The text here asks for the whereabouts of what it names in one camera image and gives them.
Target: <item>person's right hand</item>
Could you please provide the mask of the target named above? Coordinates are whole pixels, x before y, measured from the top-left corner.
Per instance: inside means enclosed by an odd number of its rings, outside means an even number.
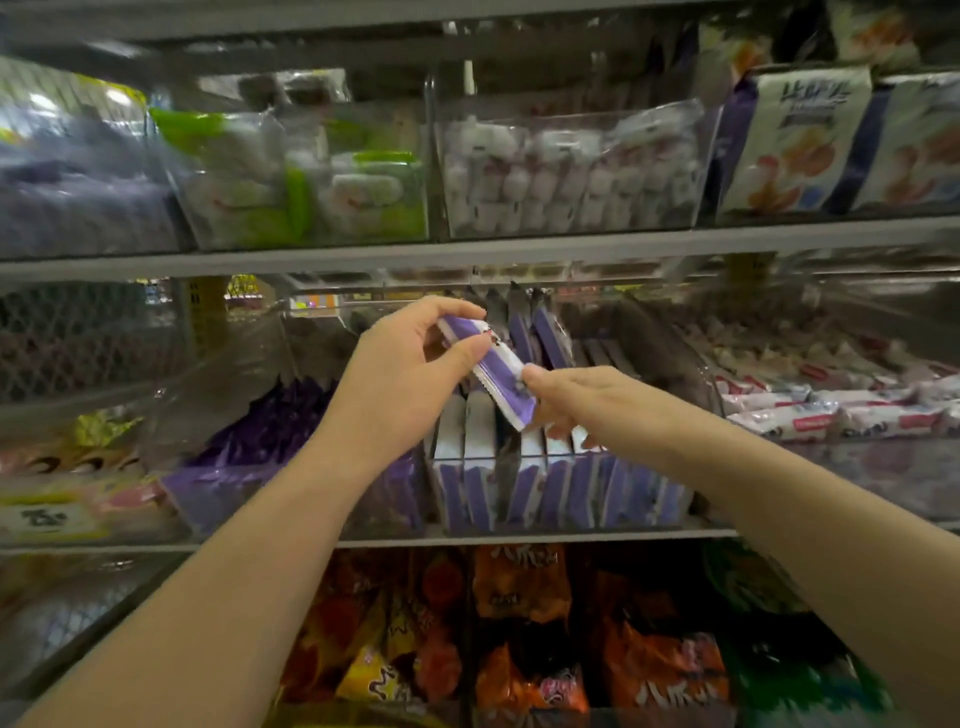
[[[671,469],[671,453],[692,445],[697,428],[715,426],[706,410],[630,378],[613,367],[523,368],[523,381],[540,401],[534,425],[560,439],[575,425],[616,455],[661,472]]]

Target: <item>person's left hand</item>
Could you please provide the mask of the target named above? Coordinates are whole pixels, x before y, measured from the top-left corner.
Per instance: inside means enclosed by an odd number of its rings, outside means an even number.
[[[366,487],[423,439],[457,383],[490,350],[484,334],[444,352],[437,320],[487,312],[458,299],[427,296],[380,319],[360,337],[337,392],[307,447],[321,450]]]

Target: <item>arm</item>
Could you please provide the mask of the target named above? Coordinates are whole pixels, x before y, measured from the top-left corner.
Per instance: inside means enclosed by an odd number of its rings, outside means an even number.
[[[524,379],[548,434],[574,424],[693,488],[775,558],[817,614],[924,726],[960,713],[960,539],[692,404],[609,367]]]
[[[317,431],[255,498],[20,722],[110,728],[259,726],[340,530],[387,465],[419,442],[490,347],[424,348],[444,313],[427,298],[364,334]]]

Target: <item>hand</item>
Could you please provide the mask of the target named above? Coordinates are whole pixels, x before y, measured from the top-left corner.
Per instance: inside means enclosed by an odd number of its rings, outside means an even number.
[[[445,314],[482,319],[487,312],[427,296],[380,319],[360,337],[310,438],[308,447],[322,449],[325,463],[336,458],[362,487],[423,439],[457,383],[490,350],[490,336],[478,334],[444,352],[436,323]]]
[[[674,469],[671,453],[692,444],[698,428],[722,422],[613,367],[547,372],[528,364],[523,381],[540,401],[534,425],[546,425],[547,437],[562,439],[580,425],[589,433],[585,447],[603,446],[661,473]]]

